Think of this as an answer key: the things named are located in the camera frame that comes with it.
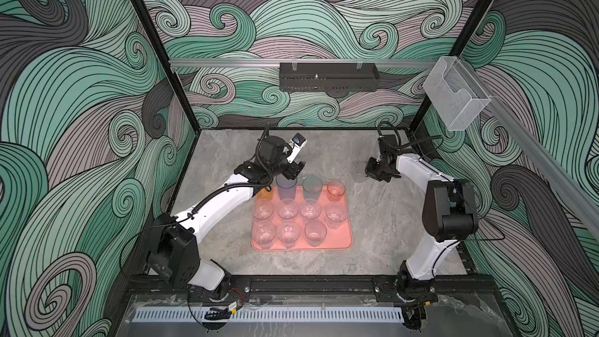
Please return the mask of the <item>blue plastic cup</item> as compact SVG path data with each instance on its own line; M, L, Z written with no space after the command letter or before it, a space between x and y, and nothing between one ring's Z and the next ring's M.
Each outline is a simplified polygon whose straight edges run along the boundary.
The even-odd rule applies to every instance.
M279 199L294 200L296 198L296 179L288 179L284 175L277 175L275 178L276 186L278 188Z

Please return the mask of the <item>green plastic cup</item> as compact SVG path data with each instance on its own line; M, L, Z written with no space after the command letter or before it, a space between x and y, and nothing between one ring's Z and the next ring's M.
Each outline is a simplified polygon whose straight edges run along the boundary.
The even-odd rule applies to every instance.
M302 182L302 189L305 200L317 201L321 196L323 182L316 176L307 176Z

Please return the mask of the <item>clear glass front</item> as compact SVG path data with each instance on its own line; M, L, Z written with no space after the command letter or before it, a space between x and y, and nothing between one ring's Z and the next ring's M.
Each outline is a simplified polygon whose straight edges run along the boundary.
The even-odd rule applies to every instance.
M277 214L281 219L291 220L299 214L299 204L294 199L286 198L280 201Z

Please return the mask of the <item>pink tray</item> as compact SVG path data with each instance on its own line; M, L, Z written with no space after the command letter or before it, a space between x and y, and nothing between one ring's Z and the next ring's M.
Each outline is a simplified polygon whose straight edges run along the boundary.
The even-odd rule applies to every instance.
M320 220L324 224L326 224L325 223L325 218L326 218L325 209L328 204L332 204L332 203L343 204L348 211L348 218L342 224L342 226L338 229L330 229L326 224L328 233L327 233L327 237L325 238L324 242L318 247L312 247L307 243L307 239L304 234L304 228L307 223L305 223L303 221L302 216L300 215L300 211L299 211L299 214L294 219L291 219L291 220L281 219L277 214L278 205L281 201L279 199L278 188L274 187L272 189L272 191L273 191L274 196L273 196L273 199L271 200L271 202L274 204L275 211L274 211L274 215L273 215L273 220L271 220L270 222L273 222L276 225L276 228L278 229L278 227L281 225L281 223L283 221L294 221L299 225L301 234L300 234L299 240L297 241L296 245L292 248L285 248L284 246L282 246L281 242L279 241L279 238L277 237L272 248L260 249L259 246L257 246L257 244L253 243L253 239L252 239L252 231L253 231L253 226L254 226L254 222L255 222L255 220L254 220L253 224L252 224L252 229L251 229L251 246L256 251L260 251L260 252L266 252L266 251L271 251L271 252L276 252L276 251L318 251L318 250L321 250L321 251L345 251L353 246L353 232L352 232L351 222L349 220L348 203L347 203L347 200L345 197L343 197L343 199L341 199L341 201L331 202L327 198L326 191L321 193L321 196L318 199L318 202L322 207L321 215L316 220ZM304 195L303 195L303 189L301 187L296 188L296 198L294 200L297 202L297 204L299 204L299 208L304 203L305 199L304 199Z

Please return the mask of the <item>pink short cup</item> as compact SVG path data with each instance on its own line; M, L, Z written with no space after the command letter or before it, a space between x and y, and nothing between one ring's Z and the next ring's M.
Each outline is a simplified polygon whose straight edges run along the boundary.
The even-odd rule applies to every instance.
M341 201L346 193L346 185L338 179L331 180L327 185L327 198L331 202Z

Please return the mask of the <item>yellow plastic cup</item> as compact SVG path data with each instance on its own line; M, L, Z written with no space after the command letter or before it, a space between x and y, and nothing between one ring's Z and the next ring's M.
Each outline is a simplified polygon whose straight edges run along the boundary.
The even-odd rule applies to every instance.
M271 201L273 199L273 191L272 189L262 189L258 194L257 194L257 199L258 200L268 200Z

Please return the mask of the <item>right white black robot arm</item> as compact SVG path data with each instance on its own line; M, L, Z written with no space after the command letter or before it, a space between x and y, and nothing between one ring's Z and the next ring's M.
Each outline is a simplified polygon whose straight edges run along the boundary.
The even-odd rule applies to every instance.
M449 253L478 230L472 183L443 173L416 154L369 158L364 171L377 181L406 177L424 191L421 221L425 233L413 254L402 263L400 288L431 281Z

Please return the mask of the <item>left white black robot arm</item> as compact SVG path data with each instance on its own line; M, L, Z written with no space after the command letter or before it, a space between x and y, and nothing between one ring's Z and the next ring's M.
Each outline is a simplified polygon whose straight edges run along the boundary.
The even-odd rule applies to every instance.
M225 281L226 270L213 260L201 259L199 243L226 215L255 197L277 175L295 180L304 167L304 162L287 160L271 169L257 162L239 165L223 186L204 200L175 216L164 214L155 221L149 233L148 267L174 289L218 289Z

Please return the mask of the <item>small clear faceted glass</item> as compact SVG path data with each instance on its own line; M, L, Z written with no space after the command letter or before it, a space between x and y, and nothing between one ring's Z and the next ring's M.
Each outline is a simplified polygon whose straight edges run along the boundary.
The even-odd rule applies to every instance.
M255 221L252 231L253 243L260 249L270 249L277 238L277 228L270 221Z

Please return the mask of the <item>black perforated wall shelf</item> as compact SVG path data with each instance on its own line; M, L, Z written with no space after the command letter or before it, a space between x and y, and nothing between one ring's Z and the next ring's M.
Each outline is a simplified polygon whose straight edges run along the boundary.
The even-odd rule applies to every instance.
M380 74L374 63L282 62L279 87L286 92L373 92Z

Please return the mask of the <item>clear acrylic wall holder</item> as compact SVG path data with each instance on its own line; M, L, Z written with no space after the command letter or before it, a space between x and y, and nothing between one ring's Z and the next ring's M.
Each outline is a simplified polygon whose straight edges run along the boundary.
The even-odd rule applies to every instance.
M465 131L491 102L490 93L474 68L456 56L441 57L423 87L451 132Z

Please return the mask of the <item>aluminium rail back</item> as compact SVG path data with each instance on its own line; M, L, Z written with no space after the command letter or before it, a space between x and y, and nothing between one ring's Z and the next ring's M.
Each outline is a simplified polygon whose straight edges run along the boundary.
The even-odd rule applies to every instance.
M242 58L208 58L184 59L173 58L168 61L172 68L278 68L281 63L352 63L355 66L373 63L382 69L431 69L436 59L242 59Z

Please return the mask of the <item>aluminium rail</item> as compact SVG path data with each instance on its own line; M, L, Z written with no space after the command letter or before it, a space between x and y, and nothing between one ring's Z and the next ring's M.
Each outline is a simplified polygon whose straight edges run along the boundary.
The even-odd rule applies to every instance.
M488 107L521 150L558 192L560 198L568 204L577 218L589 231L598 236L598 207L579 187L575 180L561 167L552 155L533 138L530 132L516 118L501 99L492 97Z
M172 68L278 68L281 63L352 63L355 66L373 63L382 69L431 69L436 59L242 59L242 58L208 58L184 59L173 58L168 61Z

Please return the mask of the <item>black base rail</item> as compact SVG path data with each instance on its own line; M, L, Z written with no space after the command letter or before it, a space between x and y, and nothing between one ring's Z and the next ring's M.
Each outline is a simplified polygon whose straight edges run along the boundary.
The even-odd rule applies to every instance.
M224 280L227 290L248 295L378 293L385 296L407 293L482 291L495 288L487 275L436 276L432 280L407 279L404 275L232 275Z

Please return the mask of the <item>aluminium rail right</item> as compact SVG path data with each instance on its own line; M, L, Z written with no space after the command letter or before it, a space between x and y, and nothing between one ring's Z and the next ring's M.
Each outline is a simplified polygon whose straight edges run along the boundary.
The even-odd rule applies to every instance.
M552 155L533 138L530 132L516 118L501 99L492 97L488 107L521 150L558 192L560 198L568 204L577 218L589 231L598 236L598 207L579 187L575 180L561 167Z

